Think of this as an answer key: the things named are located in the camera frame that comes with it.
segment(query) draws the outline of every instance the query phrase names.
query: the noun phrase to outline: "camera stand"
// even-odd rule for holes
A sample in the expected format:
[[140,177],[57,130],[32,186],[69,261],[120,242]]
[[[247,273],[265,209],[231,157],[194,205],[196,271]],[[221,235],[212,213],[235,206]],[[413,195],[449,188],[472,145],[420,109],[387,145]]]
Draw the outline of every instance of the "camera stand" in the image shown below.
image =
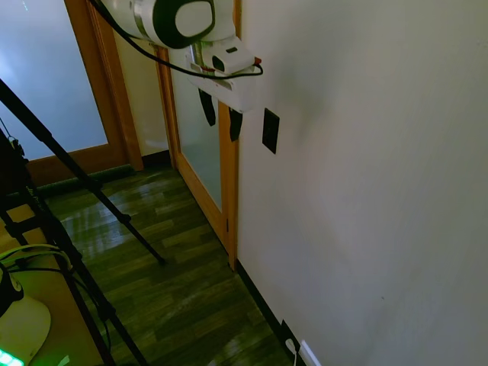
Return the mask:
[[72,159],[71,156],[53,138],[51,132],[40,122],[19,97],[0,79],[0,101],[16,116],[20,122],[42,143],[44,143],[59,160],[80,180],[80,182],[93,193],[101,203],[125,225],[126,228],[136,237],[137,240],[152,254],[159,264],[164,265],[165,260],[156,250],[143,238],[136,228],[130,223],[131,217],[121,213],[117,207],[101,191],[101,184],[90,178],[83,169]]
[[[69,256],[74,272],[79,275],[83,284],[88,288],[89,296],[97,307],[100,319],[104,323],[107,320],[110,320],[139,365],[147,366],[148,363],[146,359],[137,348],[136,343],[132,340],[120,319],[117,317],[115,308],[108,302],[95,279],[86,268],[82,261],[81,253],[72,244],[71,238],[64,226],[54,216],[46,202],[38,194],[37,188],[32,182],[29,172],[24,165],[26,160],[19,155],[18,151],[13,149],[3,133],[0,133],[0,154],[2,156],[2,161],[6,163],[6,170],[2,176],[2,190],[0,191],[0,217],[5,223],[5,229],[8,234],[15,238],[21,245],[27,245],[28,242],[24,238],[24,234],[28,231],[40,228],[49,244],[57,246]],[[34,216],[21,222],[14,222],[9,216],[8,211],[25,204],[31,208]],[[83,303],[83,299],[79,296],[78,291],[73,290],[76,288],[76,285],[72,273],[68,271],[65,263],[62,261],[58,263],[64,274],[66,283],[72,291],[73,297],[78,304],[80,302],[82,303],[82,306],[79,306],[80,312],[84,318],[86,318],[86,316],[89,316],[89,313]],[[98,350],[104,364],[115,366],[115,361],[110,355],[110,351],[103,345],[100,333],[98,330],[94,332],[96,327],[94,329],[93,324],[90,326],[89,323],[87,323],[87,326],[91,330],[94,340],[98,341]]]

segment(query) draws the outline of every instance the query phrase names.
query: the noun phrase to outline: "power outlet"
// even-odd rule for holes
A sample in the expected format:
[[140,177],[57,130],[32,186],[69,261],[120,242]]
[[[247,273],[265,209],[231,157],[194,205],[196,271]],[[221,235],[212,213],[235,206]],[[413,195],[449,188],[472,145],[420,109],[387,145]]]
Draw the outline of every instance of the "power outlet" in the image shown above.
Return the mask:
[[300,356],[306,366],[321,366],[317,357],[313,354],[312,350],[305,341],[301,342]]

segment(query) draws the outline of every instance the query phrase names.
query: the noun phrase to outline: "white power cord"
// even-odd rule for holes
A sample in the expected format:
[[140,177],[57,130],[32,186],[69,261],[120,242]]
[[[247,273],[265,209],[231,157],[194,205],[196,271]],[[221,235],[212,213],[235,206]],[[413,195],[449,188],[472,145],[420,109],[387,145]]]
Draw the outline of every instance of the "white power cord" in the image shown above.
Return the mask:
[[297,349],[295,348],[295,344],[293,343],[293,341],[291,339],[287,339],[284,344],[287,346],[287,348],[290,350],[290,352],[295,355],[295,362],[293,363],[293,365],[297,366],[298,352],[297,352]]

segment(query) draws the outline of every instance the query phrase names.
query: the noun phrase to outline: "wooden door frame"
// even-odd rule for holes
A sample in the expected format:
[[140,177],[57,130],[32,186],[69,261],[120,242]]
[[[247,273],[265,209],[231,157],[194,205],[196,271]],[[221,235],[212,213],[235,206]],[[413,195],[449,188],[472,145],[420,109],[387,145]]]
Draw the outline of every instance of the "wooden door frame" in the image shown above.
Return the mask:
[[136,127],[134,125],[132,111],[130,109],[129,96],[124,81],[122,65],[115,43],[115,35],[112,27],[93,8],[88,0],[83,0],[90,11],[91,27],[97,37],[98,52],[104,65],[105,75],[111,90],[112,101],[117,112],[120,132],[124,141],[125,151],[129,163],[134,170],[143,170],[143,158],[137,140]]
[[[108,143],[70,153],[87,172],[131,164],[143,169],[114,32],[87,0],[65,0]],[[55,156],[27,165],[36,185],[62,181],[73,175]]]
[[[234,0],[233,17],[238,37],[241,35],[241,11],[241,0]],[[167,62],[169,61],[169,52],[165,48],[156,47],[156,55]],[[239,141],[234,143],[230,141],[229,108],[224,103],[219,102],[220,184],[222,191],[222,212],[220,212],[213,198],[200,183],[190,163],[181,153],[171,69],[160,64],[156,64],[156,68],[159,75],[159,89],[172,167],[179,170],[190,188],[210,225],[226,248],[229,254],[229,266],[235,271],[239,204]]]

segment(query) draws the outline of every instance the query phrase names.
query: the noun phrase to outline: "tripod leg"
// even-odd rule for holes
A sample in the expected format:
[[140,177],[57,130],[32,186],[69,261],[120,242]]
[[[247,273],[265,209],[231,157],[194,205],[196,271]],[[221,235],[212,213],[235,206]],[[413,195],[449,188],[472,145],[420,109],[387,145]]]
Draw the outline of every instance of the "tripod leg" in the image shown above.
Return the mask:
[[86,268],[85,263],[83,263],[82,261],[82,254],[72,244],[71,238],[66,232],[66,229],[64,228],[61,221],[59,221],[57,217],[53,215],[46,202],[44,202],[42,198],[38,197],[37,190],[33,185],[31,185],[29,188],[23,188],[21,194],[24,195],[26,200],[34,201],[36,203],[30,204],[32,211],[36,214],[37,217],[41,219],[42,227],[46,230],[46,232],[49,233],[54,243],[69,256],[69,259],[72,263],[73,268],[76,270],[76,273],[78,273],[79,277],[86,285],[86,287],[90,290],[93,298],[96,300],[100,310],[101,318],[103,320],[110,320],[112,322],[114,328],[120,334],[120,337],[127,345],[139,365],[148,366],[149,364],[147,363],[143,354],[137,347],[134,340],[130,337],[130,334],[126,330],[125,326],[118,318],[115,308],[107,300],[97,282],[92,277],[92,274]]
[[19,97],[0,79],[0,99],[20,122],[41,142],[43,142],[61,162],[93,193],[112,214],[136,237],[137,240],[156,258],[159,264],[165,264],[165,260],[143,238],[136,228],[130,223],[130,216],[121,213],[117,207],[101,191],[101,185],[90,178],[72,157],[58,144],[51,132],[40,122],[31,110],[19,99]]

